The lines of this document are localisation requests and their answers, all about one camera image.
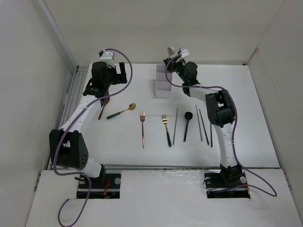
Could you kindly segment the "white ceramic spoon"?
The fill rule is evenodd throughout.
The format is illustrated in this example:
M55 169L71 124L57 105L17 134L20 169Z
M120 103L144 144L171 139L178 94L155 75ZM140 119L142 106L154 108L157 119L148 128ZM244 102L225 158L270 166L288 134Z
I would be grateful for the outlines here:
M175 55L175 48L170 46L167 48L167 52L168 52L168 57L172 58Z

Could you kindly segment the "brown wooden spoon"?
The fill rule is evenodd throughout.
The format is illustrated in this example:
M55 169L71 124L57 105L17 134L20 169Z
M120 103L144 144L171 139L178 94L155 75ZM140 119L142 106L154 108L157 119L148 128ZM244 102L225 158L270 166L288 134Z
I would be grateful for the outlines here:
M106 99L105 99L105 101L104 101L104 103L103 103L103 105L102 105L101 112L100 112L100 114L99 114L99 116L98 116L98 120L101 119L102 114L103 114L103 111L104 111L104 108L105 108L105 106L108 104L109 100L110 100L110 98L106 98Z

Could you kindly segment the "gold spoon green handle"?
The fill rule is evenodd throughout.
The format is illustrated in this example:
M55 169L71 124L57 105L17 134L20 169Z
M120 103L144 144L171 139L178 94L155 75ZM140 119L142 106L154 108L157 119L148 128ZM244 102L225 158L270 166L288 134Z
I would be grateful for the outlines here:
M108 117L107 117L107 120L112 119L112 118L114 118L114 117L120 115L121 113L123 113L123 112L125 112L125 111L127 111L127 110L134 110L135 108L136 108L136 104L135 104L135 103L131 103L131 104L128 106L127 109L122 110L122 111L120 111L120 112L117 112L117 113L114 113L114 114L108 116Z

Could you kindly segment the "rose gold fork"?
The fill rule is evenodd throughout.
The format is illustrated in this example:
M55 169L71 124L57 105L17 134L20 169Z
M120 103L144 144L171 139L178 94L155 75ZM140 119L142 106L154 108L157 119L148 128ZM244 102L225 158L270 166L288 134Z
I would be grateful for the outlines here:
M144 121L145 121L145 112L141 111L140 112L140 121L142 124L142 144L143 144L143 148L145 146L145 141L144 141Z

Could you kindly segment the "black spoon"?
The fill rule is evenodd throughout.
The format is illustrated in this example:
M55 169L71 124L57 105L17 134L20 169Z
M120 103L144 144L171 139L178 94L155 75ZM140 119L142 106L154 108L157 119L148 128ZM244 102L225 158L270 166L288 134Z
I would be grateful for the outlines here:
M191 112L186 112L184 117L185 117L185 120L186 120L186 126L185 126L183 142L186 142L189 121L193 118L193 114Z

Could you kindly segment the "gold fork green handle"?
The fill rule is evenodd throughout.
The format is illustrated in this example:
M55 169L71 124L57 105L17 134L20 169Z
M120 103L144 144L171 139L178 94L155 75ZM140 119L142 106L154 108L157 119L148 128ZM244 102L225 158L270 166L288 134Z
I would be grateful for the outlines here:
M165 129L166 129L166 136L167 136L167 141L168 141L168 146L171 147L172 143L171 143L171 139L170 139L170 135L169 135L169 130L168 130L168 119L166 117L165 114L162 115L162 122L165 125Z

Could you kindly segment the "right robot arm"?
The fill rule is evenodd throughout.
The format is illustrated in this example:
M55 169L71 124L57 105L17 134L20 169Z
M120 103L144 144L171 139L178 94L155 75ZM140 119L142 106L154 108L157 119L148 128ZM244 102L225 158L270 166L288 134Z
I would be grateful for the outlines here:
M205 87L197 80L197 65L185 62L180 56L166 58L165 73L176 73L183 84L180 86L185 95L206 104L207 116L217 133L221 158L220 173L217 174L217 188L237 188L243 171L234 155L233 129L237 122L237 111L229 92L220 86Z

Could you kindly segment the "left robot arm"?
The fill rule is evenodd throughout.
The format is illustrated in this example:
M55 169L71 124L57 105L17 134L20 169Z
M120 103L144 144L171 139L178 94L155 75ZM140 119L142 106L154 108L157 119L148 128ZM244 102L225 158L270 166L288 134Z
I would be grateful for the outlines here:
M89 157L83 132L105 100L111 97L112 85L128 85L125 64L110 64L101 60L92 64L91 78L84 88L79 105L67 122L49 134L51 162L57 175L57 167L72 169L75 174L87 178L99 188L106 182L106 171L102 164Z

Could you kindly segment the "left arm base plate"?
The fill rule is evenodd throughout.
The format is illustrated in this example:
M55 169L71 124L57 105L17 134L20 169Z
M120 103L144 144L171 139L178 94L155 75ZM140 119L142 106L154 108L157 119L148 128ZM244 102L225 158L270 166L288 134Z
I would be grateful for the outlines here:
M98 180L91 178L89 199L119 199L121 176L121 172L109 171L109 173L106 173L104 183L100 183ZM79 182L76 198L85 199L88 194L89 182L83 175L75 177L75 179Z

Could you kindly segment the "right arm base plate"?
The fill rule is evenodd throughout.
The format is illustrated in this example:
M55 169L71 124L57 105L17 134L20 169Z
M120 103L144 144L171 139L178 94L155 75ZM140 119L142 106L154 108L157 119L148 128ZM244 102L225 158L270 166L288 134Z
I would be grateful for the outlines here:
M208 199L250 199L245 172L231 178L224 178L220 171L204 173L203 188Z

